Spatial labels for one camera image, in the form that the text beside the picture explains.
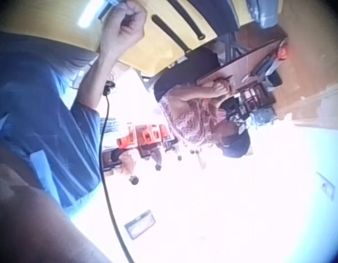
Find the fluorescent light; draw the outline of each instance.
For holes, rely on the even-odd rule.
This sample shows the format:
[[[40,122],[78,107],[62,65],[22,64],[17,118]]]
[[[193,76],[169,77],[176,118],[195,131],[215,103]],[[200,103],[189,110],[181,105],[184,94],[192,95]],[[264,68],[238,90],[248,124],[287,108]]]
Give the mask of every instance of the fluorescent light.
[[[91,21],[94,19],[96,13],[101,9],[103,6],[103,0],[90,0],[85,10],[83,11],[82,15],[79,18],[77,24],[82,27],[86,28],[91,24]]]

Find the electrical outlet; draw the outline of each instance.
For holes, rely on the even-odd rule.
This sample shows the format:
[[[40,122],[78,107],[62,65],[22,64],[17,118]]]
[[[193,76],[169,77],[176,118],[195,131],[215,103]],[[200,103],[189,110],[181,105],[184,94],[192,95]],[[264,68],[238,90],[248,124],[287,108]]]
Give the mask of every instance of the electrical outlet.
[[[317,172],[317,174],[320,177],[320,187],[322,188],[323,192],[330,198],[330,200],[334,200],[335,185],[333,185],[321,173]]]

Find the cable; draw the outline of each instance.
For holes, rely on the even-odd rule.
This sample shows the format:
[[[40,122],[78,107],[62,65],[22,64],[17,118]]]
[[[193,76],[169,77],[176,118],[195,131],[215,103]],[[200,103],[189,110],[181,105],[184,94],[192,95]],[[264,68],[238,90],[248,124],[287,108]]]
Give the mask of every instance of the cable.
[[[110,204],[110,200],[109,200],[109,195],[108,195],[108,190],[107,190],[107,186],[105,184],[105,177],[104,177],[104,173],[103,173],[103,162],[102,162],[102,142],[103,142],[103,135],[104,135],[104,131],[105,131],[105,127],[107,125],[107,120],[108,120],[108,115],[109,115],[109,100],[107,95],[110,93],[110,88],[114,87],[115,84],[114,82],[106,82],[106,85],[104,86],[104,91],[103,91],[103,95],[105,96],[105,98],[107,99],[107,114],[105,116],[104,119],[104,124],[103,124],[103,128],[102,128],[102,132],[101,132],[101,138],[100,138],[100,142],[99,142],[99,150],[98,150],[98,161],[99,161],[99,172],[101,174],[101,178],[102,178],[102,184],[103,184],[103,189],[104,189],[104,194],[105,194],[105,199],[107,202],[107,206],[108,206],[108,211],[109,211],[109,215],[110,215],[110,220],[112,221],[113,224],[113,228],[114,231],[116,233],[116,237],[119,240],[120,246],[125,254],[125,257],[127,258],[129,263],[134,263],[134,260],[132,259],[129,250],[127,249],[124,240],[121,237],[118,225],[115,221],[115,217],[114,217],[114,213],[112,210],[112,206]]]

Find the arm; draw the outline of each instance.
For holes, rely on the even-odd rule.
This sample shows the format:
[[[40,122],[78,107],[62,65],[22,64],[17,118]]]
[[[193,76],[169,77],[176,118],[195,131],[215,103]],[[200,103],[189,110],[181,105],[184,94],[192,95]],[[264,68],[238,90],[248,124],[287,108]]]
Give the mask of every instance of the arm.
[[[192,99],[210,99],[216,98],[228,93],[227,87],[221,81],[208,83],[202,87],[182,86],[169,92],[170,98],[177,98],[181,101],[189,101]]]
[[[131,21],[125,24],[125,18]],[[105,82],[118,58],[143,36],[146,11],[133,1],[117,5],[104,22],[97,61],[82,80],[76,101],[95,110],[102,97]]]
[[[219,96],[217,98],[213,98],[209,101],[209,103],[214,107],[214,108],[219,108],[221,106],[221,104],[226,101],[227,99],[229,99],[229,97],[231,97],[230,94],[226,94],[226,95],[222,95]]]
[[[217,95],[212,92],[212,88],[185,86],[180,89],[174,89],[168,96],[171,98],[179,98],[182,101],[189,101],[192,99],[215,98]]]

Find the wire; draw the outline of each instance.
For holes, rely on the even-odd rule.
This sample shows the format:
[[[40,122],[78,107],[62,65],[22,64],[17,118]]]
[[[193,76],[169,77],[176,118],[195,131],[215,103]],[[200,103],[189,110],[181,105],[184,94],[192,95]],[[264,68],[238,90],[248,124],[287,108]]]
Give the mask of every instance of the wire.
[[[106,114],[105,119],[104,119],[104,124],[103,124],[102,132],[101,132],[101,138],[100,138],[100,143],[99,143],[99,150],[98,150],[99,172],[101,174],[102,184],[103,184],[103,189],[104,189],[104,194],[105,194],[105,199],[106,199],[106,202],[107,202],[108,211],[109,211],[109,215],[110,215],[110,220],[112,221],[114,231],[116,233],[116,236],[117,236],[117,238],[119,240],[120,246],[121,246],[121,248],[122,248],[122,250],[123,250],[123,252],[125,254],[125,257],[128,260],[128,262],[129,263],[134,263],[134,260],[132,259],[131,255],[129,253],[129,250],[127,249],[127,247],[126,247],[126,245],[124,243],[124,240],[121,237],[118,225],[117,225],[117,223],[115,221],[115,217],[114,217],[114,213],[113,213],[113,210],[112,210],[112,206],[110,204],[108,190],[107,190],[107,186],[105,184],[105,177],[104,177],[104,173],[103,173],[102,142],[103,142],[103,135],[104,135],[104,132],[105,132],[105,127],[107,125],[107,120],[108,120],[108,115],[109,115],[109,100],[108,100],[108,97],[107,97],[106,93],[104,93],[104,96],[107,99],[107,114]]]

